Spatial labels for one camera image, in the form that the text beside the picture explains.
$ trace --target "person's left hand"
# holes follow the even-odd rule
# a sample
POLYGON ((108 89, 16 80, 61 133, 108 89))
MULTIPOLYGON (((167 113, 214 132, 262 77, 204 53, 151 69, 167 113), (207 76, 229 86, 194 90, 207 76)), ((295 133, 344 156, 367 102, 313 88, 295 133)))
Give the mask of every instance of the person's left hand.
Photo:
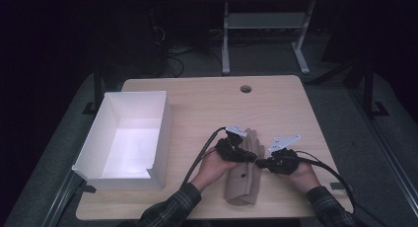
POLYGON ((237 166, 238 163, 224 161, 215 148, 210 148, 203 156, 199 172, 191 183, 203 192, 206 187, 219 180, 227 171, 237 166))

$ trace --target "dark background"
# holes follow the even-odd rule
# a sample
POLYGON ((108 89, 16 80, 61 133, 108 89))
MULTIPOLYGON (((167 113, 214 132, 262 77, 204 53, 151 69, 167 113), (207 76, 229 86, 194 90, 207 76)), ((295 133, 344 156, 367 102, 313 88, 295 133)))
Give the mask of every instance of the dark background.
MULTIPOLYGON (((173 34, 201 46, 208 29, 222 28, 220 2, 165 2, 150 17, 147 9, 155 5, 138 2, 0 1, 0 224, 88 75, 101 68, 104 81, 159 76, 164 49, 153 43, 150 24, 164 26, 168 38, 173 34), (148 70, 135 70, 139 65, 148 70), (132 70, 113 73, 120 66, 132 70)), ((322 0, 311 28, 332 31, 325 61, 344 63, 367 53, 375 71, 418 121, 416 1, 322 0), (340 11, 326 11, 335 4, 340 11)))

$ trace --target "plaid sleeve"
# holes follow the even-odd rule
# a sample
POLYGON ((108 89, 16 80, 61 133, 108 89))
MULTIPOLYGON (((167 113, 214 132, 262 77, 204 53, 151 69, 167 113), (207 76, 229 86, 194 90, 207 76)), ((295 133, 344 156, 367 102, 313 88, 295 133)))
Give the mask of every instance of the plaid sleeve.
POLYGON ((186 184, 166 201, 148 208, 138 226, 180 226, 200 200, 199 190, 192 184, 186 184))
POLYGON ((352 214, 326 189, 317 187, 307 193, 308 201, 313 205, 313 211, 324 226, 357 226, 352 214))

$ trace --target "open white box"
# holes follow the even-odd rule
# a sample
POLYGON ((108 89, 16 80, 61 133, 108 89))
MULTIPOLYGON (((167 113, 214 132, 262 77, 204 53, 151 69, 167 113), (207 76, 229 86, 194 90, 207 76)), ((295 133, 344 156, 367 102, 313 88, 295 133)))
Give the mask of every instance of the open white box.
POLYGON ((167 92, 105 93, 72 169, 96 189, 162 189, 172 125, 167 92))

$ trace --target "metal frame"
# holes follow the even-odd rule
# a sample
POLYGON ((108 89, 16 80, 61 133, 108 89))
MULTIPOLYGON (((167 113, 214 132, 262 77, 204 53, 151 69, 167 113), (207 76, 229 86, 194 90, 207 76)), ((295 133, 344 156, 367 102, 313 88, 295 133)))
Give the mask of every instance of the metal frame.
POLYGON ((230 13, 228 2, 224 13, 224 42, 222 45, 222 75, 230 75, 230 54, 228 50, 228 29, 301 29, 297 41, 292 42, 292 48, 298 60, 302 73, 309 74, 310 69, 301 51, 315 1, 310 1, 306 12, 302 13, 230 13))

